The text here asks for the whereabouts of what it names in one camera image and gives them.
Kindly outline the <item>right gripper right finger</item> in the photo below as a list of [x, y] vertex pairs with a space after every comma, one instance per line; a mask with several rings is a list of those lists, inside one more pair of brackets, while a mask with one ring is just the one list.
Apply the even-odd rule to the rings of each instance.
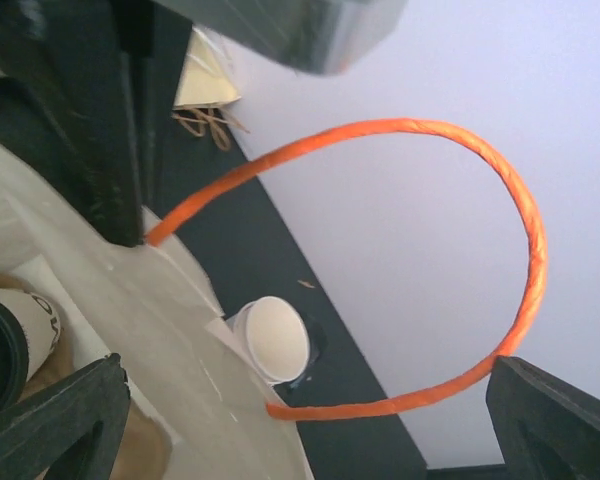
[[499, 357], [486, 404], [512, 479], [600, 479], [600, 400], [518, 357]]

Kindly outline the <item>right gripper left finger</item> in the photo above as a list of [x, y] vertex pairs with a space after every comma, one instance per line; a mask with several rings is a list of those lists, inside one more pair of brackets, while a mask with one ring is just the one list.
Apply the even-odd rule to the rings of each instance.
[[107, 479], [131, 395], [120, 355], [0, 412], [0, 479]]

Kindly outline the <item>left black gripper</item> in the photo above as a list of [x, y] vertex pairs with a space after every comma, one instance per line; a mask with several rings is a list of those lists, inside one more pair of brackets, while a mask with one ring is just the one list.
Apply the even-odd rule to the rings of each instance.
[[331, 75], [396, 27], [401, 1], [0, 1], [0, 144], [107, 241], [141, 243], [193, 28]]

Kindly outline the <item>white paper coffee cup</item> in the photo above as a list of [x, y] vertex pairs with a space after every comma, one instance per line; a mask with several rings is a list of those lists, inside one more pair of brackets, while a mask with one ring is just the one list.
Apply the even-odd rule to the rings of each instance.
[[0, 289], [0, 303], [24, 330], [29, 352], [28, 382], [56, 348], [61, 334], [60, 314], [46, 298], [21, 290]]

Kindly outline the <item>cream bear paper bag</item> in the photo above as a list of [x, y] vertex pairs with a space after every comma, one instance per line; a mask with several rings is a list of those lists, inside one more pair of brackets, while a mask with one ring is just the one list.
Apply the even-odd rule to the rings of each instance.
[[[199, 263], [176, 230], [204, 206], [258, 174], [359, 137], [413, 133], [454, 141], [501, 178], [529, 244], [524, 294], [494, 351], [444, 383], [371, 403], [289, 407], [229, 348], [220, 308]], [[104, 240], [31, 167], [0, 145], [0, 267], [42, 255], [55, 278], [148, 402], [188, 443], [205, 479], [301, 479], [296, 425], [389, 416], [452, 397], [487, 376], [527, 334], [547, 282], [548, 246], [537, 204], [516, 170], [486, 141], [452, 124], [395, 118], [339, 126], [250, 161], [156, 220], [145, 245]]]

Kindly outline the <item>black plastic cup lid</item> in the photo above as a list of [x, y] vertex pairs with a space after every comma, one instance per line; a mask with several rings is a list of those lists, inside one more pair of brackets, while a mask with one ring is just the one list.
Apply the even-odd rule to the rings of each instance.
[[0, 303], [0, 412], [20, 398], [29, 372], [24, 330], [14, 314]]

